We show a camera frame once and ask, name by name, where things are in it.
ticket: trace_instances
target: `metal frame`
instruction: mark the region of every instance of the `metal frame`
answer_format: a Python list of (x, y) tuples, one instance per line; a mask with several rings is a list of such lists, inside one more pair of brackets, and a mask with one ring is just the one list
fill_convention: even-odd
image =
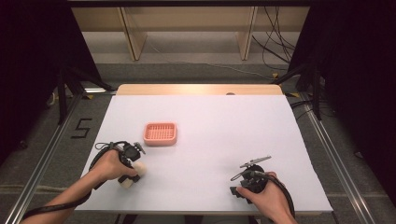
[(26, 208), (28, 207), (30, 201), (33, 198), (33, 195), (35, 193), (35, 188), (37, 187), (48, 165), (50, 164), (50, 161), (56, 150), (56, 147), (58, 146), (58, 143), (62, 139), (64, 135), (64, 131), (67, 125), (69, 124), (69, 120), (73, 115), (73, 112), (75, 111), (81, 98), (82, 98), (82, 94), (77, 94), (73, 96), (73, 100), (68, 108), (69, 112), (65, 116), (64, 121), (60, 123), (56, 128), (53, 136), (49, 140), (49, 144), (47, 145), (43, 155), (40, 158), (40, 161), (33, 170), (30, 179), (24, 186), (20, 197), (15, 202), (14, 206), (11, 208), (10, 215), (8, 216), (6, 221), (7, 224), (11, 224), (11, 223), (17, 224), (21, 221), (23, 214), (26, 211)]
[[(309, 97), (306, 95), (306, 93), (301, 93), (301, 96), (303, 100), (309, 100)], [(346, 191), (346, 195), (352, 203), (352, 206), (355, 209), (359, 220), (361, 221), (361, 223), (375, 223), (374, 216), (370, 211), (367, 202), (361, 196), (361, 192), (359, 191), (347, 168), (345, 167), (340, 155), (337, 152), (337, 149), (332, 143), (332, 139), (327, 134), (323, 123), (320, 120), (317, 120), (315, 114), (312, 112), (312, 108), (310, 105), (305, 105), (305, 110), (308, 113), (308, 117), (311, 120), (312, 125), (314, 126), (315, 131), (318, 134), (318, 137), (327, 153), (327, 156), (332, 163), (332, 167), (337, 173), (338, 178), (340, 179), (340, 182), (343, 185), (344, 190)]]

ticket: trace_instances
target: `forearm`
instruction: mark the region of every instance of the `forearm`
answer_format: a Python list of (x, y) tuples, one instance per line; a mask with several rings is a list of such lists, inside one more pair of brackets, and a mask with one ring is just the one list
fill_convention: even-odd
[[(70, 188), (66, 189), (60, 195), (47, 203), (46, 206), (77, 201), (86, 196), (95, 186), (101, 182), (102, 180), (99, 175), (93, 172), (88, 172)], [(39, 214), (26, 218), (22, 223), (63, 223), (74, 210), (75, 207)]]

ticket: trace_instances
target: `white tabletop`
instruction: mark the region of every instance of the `white tabletop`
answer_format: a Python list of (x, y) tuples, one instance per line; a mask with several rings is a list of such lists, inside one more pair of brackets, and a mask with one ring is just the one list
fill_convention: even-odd
[[(173, 146), (144, 144), (145, 125), (157, 121), (177, 124)], [(230, 179), (243, 163), (271, 155), (259, 165), (277, 173), (296, 212), (332, 211), (284, 95), (113, 96), (95, 143), (116, 141), (140, 142), (148, 172), (129, 189), (107, 181), (78, 210), (258, 214), (230, 192), (242, 177)], [(97, 153), (92, 147), (83, 174)]]

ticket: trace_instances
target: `hand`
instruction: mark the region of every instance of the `hand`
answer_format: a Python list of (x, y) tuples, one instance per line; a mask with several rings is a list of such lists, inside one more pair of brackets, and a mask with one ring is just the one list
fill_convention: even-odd
[(251, 200), (259, 211), (275, 223), (297, 223), (289, 210), (285, 195), (272, 181), (268, 181), (265, 189), (256, 194), (248, 189), (238, 187), (236, 190), (245, 198)]
[(109, 150), (92, 167), (90, 173), (97, 174), (100, 182), (118, 178), (122, 175), (135, 176), (137, 171), (122, 164), (117, 150)]

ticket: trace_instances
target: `pink basket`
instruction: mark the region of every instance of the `pink basket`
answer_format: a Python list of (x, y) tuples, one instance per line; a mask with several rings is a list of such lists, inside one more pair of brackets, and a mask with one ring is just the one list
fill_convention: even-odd
[(148, 123), (144, 132), (148, 146), (172, 146), (177, 141), (177, 127), (172, 122)]

